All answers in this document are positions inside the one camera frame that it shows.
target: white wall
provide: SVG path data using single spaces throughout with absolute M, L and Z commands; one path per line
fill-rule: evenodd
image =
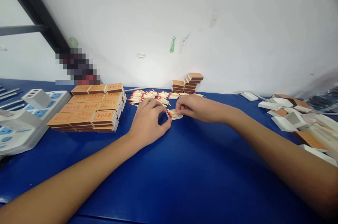
M 200 91 L 299 94 L 338 67 L 338 0 L 43 1 L 66 38 L 100 50 L 105 83 L 170 86 L 201 72 Z
M 0 0 L 0 5 L 0 27 L 34 24 L 17 0 Z M 0 78 L 70 79 L 56 64 L 55 52 L 39 32 L 0 36 L 0 47 Z

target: finger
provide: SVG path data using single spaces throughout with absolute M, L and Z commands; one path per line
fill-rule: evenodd
M 176 114 L 177 115 L 184 115 L 184 116 L 188 116 L 188 117 L 194 117 L 194 112 L 189 110 L 189 109 L 184 109 L 184 110 L 179 110 L 179 111 L 176 111 Z
M 143 102 L 139 105 L 141 106 L 141 108 L 144 108 L 145 106 L 147 106 L 152 100 L 155 101 L 155 99 L 147 97 L 143 100 Z
M 175 107 L 176 112 L 181 109 L 182 105 L 188 104 L 189 99 L 187 97 L 188 97 L 188 95 L 181 95 L 180 98 L 177 99 L 176 107 Z
M 161 128 L 163 130 L 163 134 L 168 131 L 168 129 L 171 127 L 171 122 L 173 120 L 172 119 L 168 119 L 163 125 L 161 125 Z
M 152 99 L 150 100 L 150 102 L 148 103 L 148 105 L 146 106 L 147 109 L 151 110 L 152 108 L 154 108 L 154 106 L 162 106 L 162 103 L 160 103 L 159 101 Z
M 157 106 L 156 108 L 154 108 L 154 111 L 156 114 L 160 114 L 161 112 L 167 112 L 167 109 L 164 106 Z

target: white power strip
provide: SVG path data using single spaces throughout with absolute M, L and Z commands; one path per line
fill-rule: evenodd
M 15 155 L 34 148 L 48 130 L 49 127 L 46 125 L 48 121 L 66 105 L 71 97 L 68 91 L 51 91 L 46 94 L 52 99 L 47 108 L 38 110 L 29 104 L 24 107 L 24 110 L 42 120 L 37 128 L 24 131 L 0 128 L 0 155 Z

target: metal rod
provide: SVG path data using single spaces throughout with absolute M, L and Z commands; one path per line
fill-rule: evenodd
M 42 32 L 47 30 L 45 25 L 0 27 L 0 36 L 17 35 L 24 33 Z
M 6 99 L 6 98 L 8 98 L 8 97 L 11 97 L 11 96 L 14 96 L 14 95 L 17 95 L 17 94 L 18 94 L 18 93 L 14 92 L 14 93 L 12 93 L 12 94 L 2 96 L 2 97 L 0 97 L 0 100 Z
M 7 94 L 10 94 L 10 93 L 13 93 L 13 92 L 18 91 L 18 90 L 20 90 L 20 88 L 15 88 L 15 89 L 9 90 L 7 92 L 4 92 L 4 93 L 0 94 L 0 97 L 4 96 L 4 95 L 7 95 Z
M 15 106 L 15 107 L 13 107 L 13 108 L 8 109 L 7 111 L 17 110 L 17 109 L 23 108 L 23 107 L 25 107 L 25 106 L 26 106 L 26 104 L 20 104 L 20 105 L 17 105 L 17 106 Z
M 3 105 L 3 106 L 0 106 L 0 109 L 5 110 L 6 108 L 11 107 L 11 106 L 14 105 L 14 104 L 18 104 L 18 103 L 20 103 L 20 102 L 23 102 L 23 100 L 20 99 L 20 100 L 14 101 L 14 102 L 10 102 L 10 103 L 8 103 L 8 104 L 5 104 L 5 105 Z

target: blue tabletop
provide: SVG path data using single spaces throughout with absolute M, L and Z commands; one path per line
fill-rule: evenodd
M 0 80 L 6 89 L 68 90 L 53 82 Z M 240 95 L 205 93 L 237 107 L 267 128 L 282 132 Z M 169 102 L 174 107 L 176 100 Z M 107 146 L 128 132 L 136 111 L 127 104 L 116 133 L 63 133 L 49 129 L 37 146 L 15 155 L 0 170 L 0 203 Z M 322 223 L 263 162 L 242 137 L 223 124 L 184 117 L 168 132 L 116 169 L 74 218 L 137 223 Z

